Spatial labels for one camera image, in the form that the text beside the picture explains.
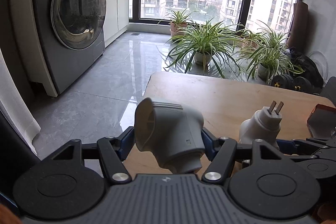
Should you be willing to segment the white plug-in heater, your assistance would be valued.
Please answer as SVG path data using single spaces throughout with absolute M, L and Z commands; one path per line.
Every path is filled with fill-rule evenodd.
M 173 174 L 196 173 L 205 154 L 202 113 L 187 105 L 147 97 L 135 110 L 135 144 Z

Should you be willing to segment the white plug-in with bottle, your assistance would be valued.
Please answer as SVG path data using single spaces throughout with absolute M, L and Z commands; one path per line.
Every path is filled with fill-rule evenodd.
M 261 139 L 279 149 L 276 138 L 281 129 L 280 111 L 283 106 L 284 103 L 280 102 L 276 107 L 276 101 L 273 101 L 270 106 L 264 106 L 250 119 L 243 121 L 239 129 L 239 143 L 252 144 L 253 141 Z

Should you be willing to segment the orange-edged cardboard tray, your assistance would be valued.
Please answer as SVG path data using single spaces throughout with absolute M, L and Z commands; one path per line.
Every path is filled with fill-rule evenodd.
M 317 104 L 307 119 L 307 127 L 314 138 L 334 138 L 335 125 L 335 108 L 322 104 Z

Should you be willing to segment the black dumbbell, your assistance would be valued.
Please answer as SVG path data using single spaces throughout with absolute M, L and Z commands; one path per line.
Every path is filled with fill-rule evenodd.
M 291 75 L 276 75 L 272 78 L 271 86 L 297 92 L 312 94 L 313 85 L 304 77 L 293 78 Z

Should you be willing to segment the black bag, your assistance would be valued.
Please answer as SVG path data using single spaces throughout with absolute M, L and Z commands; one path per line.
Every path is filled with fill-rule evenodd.
M 295 47 L 289 49 L 290 61 L 295 70 L 302 70 L 301 73 L 291 73 L 294 78 L 303 77 L 307 79 L 314 88 L 323 88 L 324 80 L 315 65 L 315 62 L 298 51 Z

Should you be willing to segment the white round fan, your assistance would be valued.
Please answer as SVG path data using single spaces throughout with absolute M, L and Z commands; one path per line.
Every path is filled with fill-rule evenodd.
M 320 51 L 313 51 L 308 54 L 308 57 L 314 61 L 320 75 L 323 78 L 324 83 L 326 83 L 328 80 L 329 67 L 324 54 Z

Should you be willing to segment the spider plant right pot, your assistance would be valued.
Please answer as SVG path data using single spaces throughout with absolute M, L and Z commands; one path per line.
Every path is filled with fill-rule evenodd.
M 288 32 L 277 32 L 262 23 L 257 32 L 244 27 L 240 30 L 241 46 L 237 61 L 244 65 L 247 78 L 254 78 L 260 67 L 265 68 L 265 81 L 270 83 L 276 75 L 300 75 L 304 69 L 291 61 Z

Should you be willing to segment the spider plant pot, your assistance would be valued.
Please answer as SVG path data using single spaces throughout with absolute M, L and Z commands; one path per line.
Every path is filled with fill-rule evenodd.
M 288 32 L 277 32 L 262 23 L 257 32 L 244 27 L 240 30 L 241 46 L 237 61 L 244 65 L 247 78 L 254 78 L 260 67 L 265 68 L 265 81 L 270 83 L 276 75 L 300 75 L 304 69 L 291 61 Z
M 189 26 L 195 26 L 197 23 L 191 18 L 193 12 L 188 9 L 175 10 L 167 9 L 167 14 L 163 17 L 167 19 L 170 24 L 171 42 L 177 42 L 184 34 Z
M 167 66 L 182 66 L 187 73 L 193 64 L 200 65 L 204 71 L 212 64 L 221 78 L 225 77 L 225 68 L 238 75 L 240 66 L 236 60 L 236 47 L 241 39 L 231 26 L 224 26 L 222 22 L 191 22 L 169 39 L 173 47 L 166 57 L 170 62 Z

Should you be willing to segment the spider plant centre pot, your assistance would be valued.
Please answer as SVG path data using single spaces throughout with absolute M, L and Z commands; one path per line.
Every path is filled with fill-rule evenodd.
M 236 60 L 236 47 L 241 39 L 231 26 L 224 26 L 222 22 L 191 22 L 169 39 L 173 47 L 166 57 L 170 62 L 167 66 L 182 66 L 187 73 L 193 64 L 200 65 L 204 71 L 212 64 L 221 78 L 225 77 L 225 68 L 238 75 L 240 66 Z

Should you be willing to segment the brown rolled mat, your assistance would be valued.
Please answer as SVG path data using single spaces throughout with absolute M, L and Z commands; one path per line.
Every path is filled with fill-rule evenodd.
M 306 42 L 306 29 L 308 20 L 308 5 L 302 1 L 294 4 L 293 22 L 286 44 L 289 48 L 295 47 L 298 51 L 303 51 Z

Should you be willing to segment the spider plant left pot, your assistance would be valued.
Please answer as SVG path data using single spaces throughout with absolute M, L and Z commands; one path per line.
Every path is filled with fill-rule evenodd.
M 175 10 L 167 9 L 167 14 L 163 17 L 167 19 L 170 24 L 171 42 L 177 42 L 184 34 L 189 26 L 195 26 L 197 23 L 191 18 L 193 12 L 188 9 Z

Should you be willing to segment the grey washing machine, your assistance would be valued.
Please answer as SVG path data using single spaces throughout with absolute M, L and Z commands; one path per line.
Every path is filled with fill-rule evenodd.
M 106 0 L 34 0 L 40 44 L 57 94 L 105 50 Z

